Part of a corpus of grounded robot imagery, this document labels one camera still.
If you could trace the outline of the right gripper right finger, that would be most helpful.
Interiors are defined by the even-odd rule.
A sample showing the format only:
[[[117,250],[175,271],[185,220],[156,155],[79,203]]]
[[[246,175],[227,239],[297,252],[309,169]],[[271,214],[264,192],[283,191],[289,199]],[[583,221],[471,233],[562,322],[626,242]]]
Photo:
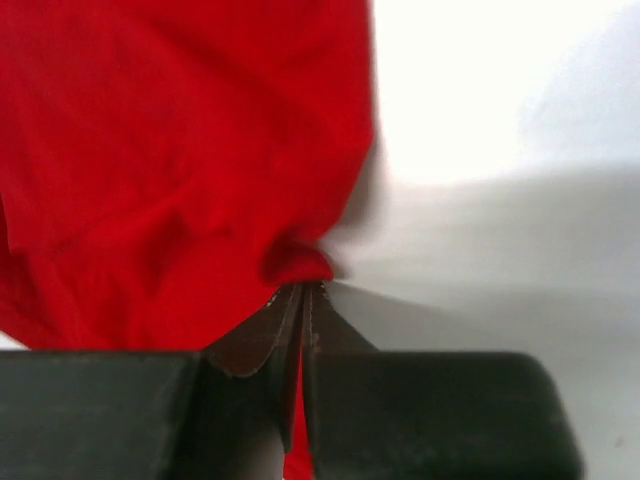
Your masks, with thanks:
[[[336,311],[323,282],[305,285],[302,337],[304,360],[319,354],[373,354],[379,351]]]

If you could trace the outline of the red t shirt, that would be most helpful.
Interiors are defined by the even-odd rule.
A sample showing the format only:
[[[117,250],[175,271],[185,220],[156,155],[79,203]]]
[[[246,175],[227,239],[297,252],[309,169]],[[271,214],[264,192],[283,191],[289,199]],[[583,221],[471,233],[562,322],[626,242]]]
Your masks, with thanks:
[[[366,1],[5,1],[1,330],[196,351],[288,283],[374,143]]]

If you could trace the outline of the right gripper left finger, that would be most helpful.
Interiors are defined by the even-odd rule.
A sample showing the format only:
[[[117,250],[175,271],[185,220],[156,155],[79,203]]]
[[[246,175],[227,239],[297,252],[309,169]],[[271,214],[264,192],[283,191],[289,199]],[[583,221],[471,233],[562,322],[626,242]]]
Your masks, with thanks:
[[[204,350],[205,358],[230,378],[266,376],[286,452],[293,446],[303,299],[302,284],[280,287],[261,309]]]

